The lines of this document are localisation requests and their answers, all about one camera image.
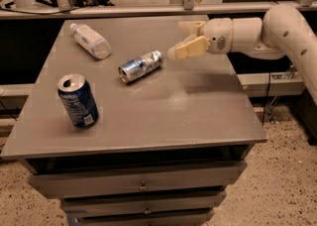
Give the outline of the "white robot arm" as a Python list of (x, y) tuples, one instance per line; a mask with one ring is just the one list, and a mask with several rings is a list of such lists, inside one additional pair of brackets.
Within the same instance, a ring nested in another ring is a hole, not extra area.
[(288, 57), (317, 103), (317, 37), (296, 8), (276, 5), (262, 18), (180, 21), (178, 29), (186, 38), (168, 50), (169, 58), (206, 53), (242, 53), (259, 59)]

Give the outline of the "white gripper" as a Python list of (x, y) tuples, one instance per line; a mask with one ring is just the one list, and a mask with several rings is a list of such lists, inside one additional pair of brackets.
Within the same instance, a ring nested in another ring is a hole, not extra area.
[(206, 23), (204, 21), (180, 21), (178, 29), (190, 36), (167, 51), (170, 59), (199, 57), (207, 51), (210, 54), (227, 54), (231, 49), (233, 20), (230, 18), (211, 19)]

